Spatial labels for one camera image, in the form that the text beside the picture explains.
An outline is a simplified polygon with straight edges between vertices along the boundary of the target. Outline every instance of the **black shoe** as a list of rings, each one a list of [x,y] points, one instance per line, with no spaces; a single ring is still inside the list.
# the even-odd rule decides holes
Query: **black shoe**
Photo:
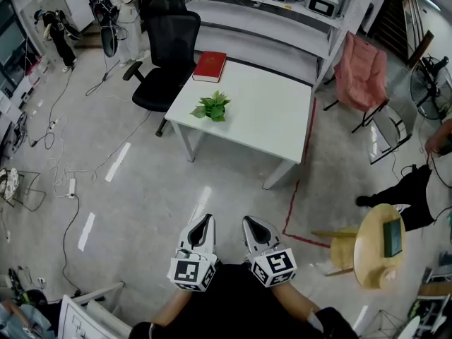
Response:
[[[358,196],[355,200],[356,206],[359,207],[372,207],[371,198],[368,196]]]

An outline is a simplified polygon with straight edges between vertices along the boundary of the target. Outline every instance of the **white shirt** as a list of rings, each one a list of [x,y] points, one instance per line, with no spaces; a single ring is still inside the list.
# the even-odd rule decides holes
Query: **white shirt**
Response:
[[[133,6],[132,0],[110,0],[119,10],[118,25],[122,23],[134,23],[138,13]]]
[[[448,186],[452,186],[452,153],[442,157],[434,157],[436,169],[439,176],[444,180]],[[429,182],[425,189],[425,196],[427,197],[427,205],[429,206],[430,215],[436,219],[437,215],[446,207],[452,206],[452,189],[448,189],[438,177],[435,167],[430,158],[430,174]]]

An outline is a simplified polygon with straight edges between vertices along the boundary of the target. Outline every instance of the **black and white marker cube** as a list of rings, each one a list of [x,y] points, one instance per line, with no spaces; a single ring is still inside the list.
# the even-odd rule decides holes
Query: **black and white marker cube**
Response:
[[[206,291],[214,275],[215,268],[210,261],[172,258],[168,278],[180,289]]]
[[[251,270],[265,287],[282,284],[291,279],[297,264],[291,249],[260,255],[253,259]]]

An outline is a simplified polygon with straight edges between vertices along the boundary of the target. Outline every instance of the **green book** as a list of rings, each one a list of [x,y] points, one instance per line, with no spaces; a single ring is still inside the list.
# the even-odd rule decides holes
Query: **green book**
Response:
[[[383,224],[384,257],[394,257],[402,251],[400,219]]]

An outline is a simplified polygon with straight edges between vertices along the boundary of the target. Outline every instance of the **white shoe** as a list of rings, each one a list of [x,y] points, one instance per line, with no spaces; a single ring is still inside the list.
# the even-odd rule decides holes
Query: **white shoe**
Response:
[[[136,61],[144,61],[144,59],[147,59],[148,57],[150,57],[150,51],[149,50],[145,50],[143,52],[143,56],[141,58],[138,58]]]
[[[120,63],[119,66],[120,66],[121,68],[124,68],[125,66],[128,66],[131,62],[132,62],[132,60],[128,60],[128,61],[126,61],[125,63]]]

